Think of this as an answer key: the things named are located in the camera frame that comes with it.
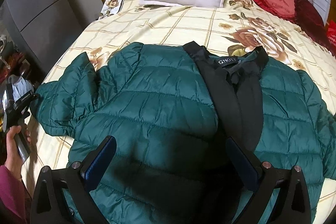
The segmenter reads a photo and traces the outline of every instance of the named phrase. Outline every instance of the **gray handle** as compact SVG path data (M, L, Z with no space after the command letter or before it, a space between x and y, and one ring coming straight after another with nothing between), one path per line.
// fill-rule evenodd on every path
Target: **gray handle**
M18 134L15 134L14 141L16 143L17 150L19 152L20 157L22 158L22 161L26 162L26 160L28 159L31 153L31 150L29 148L29 143L25 135L25 131L26 131L25 120L19 119L17 124L20 125L22 129L21 129L21 132L19 132Z

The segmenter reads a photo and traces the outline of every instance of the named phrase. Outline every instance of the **bed sheet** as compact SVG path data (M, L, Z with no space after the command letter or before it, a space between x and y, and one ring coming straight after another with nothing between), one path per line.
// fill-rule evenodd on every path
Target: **bed sheet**
M58 80L80 53L99 69L132 42L181 46L190 41L219 55L242 55L263 45L269 56L292 69L305 70L318 86L329 111L336 111L336 60L300 27L260 9L252 0L227 0L224 8L139 6L139 0L106 0L99 20L91 23L47 75ZM41 168L65 168L73 143L52 137L33 118L27 120L33 152L22 169L32 195ZM314 224L322 224L336 203L336 182L326 179Z

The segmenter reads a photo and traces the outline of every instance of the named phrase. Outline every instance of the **magenta sleeve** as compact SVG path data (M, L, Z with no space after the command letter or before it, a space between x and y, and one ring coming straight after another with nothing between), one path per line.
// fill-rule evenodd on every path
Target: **magenta sleeve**
M24 187L4 165L0 166L0 199L6 208L26 221Z

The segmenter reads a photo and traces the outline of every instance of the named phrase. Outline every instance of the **metal screw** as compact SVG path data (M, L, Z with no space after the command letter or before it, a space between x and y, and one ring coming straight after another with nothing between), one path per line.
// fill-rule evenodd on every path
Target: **metal screw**
M301 172L301 170L302 170L301 167L298 166L298 165L295 165L294 169L296 170L296 172Z
M42 169L41 169L42 173L45 173L48 170L49 170L49 166L43 166Z
M80 165L81 165L81 163L79 161L75 161L74 163L72 163L71 167L73 169L76 169L76 168L80 167Z
M262 165L263 165L263 167L265 167L266 169L272 167L272 164L271 164L270 162L268 162L268 161L264 161L264 162L262 163Z
M75 213L73 211L73 209L69 208L69 211L70 211L70 215L73 216Z

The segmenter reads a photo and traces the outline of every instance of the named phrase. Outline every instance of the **finger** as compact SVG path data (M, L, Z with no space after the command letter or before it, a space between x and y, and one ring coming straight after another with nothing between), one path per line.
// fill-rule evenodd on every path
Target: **finger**
M11 140L14 139L15 134L19 133L21 131L21 126L12 126L8 133L7 133L7 139Z

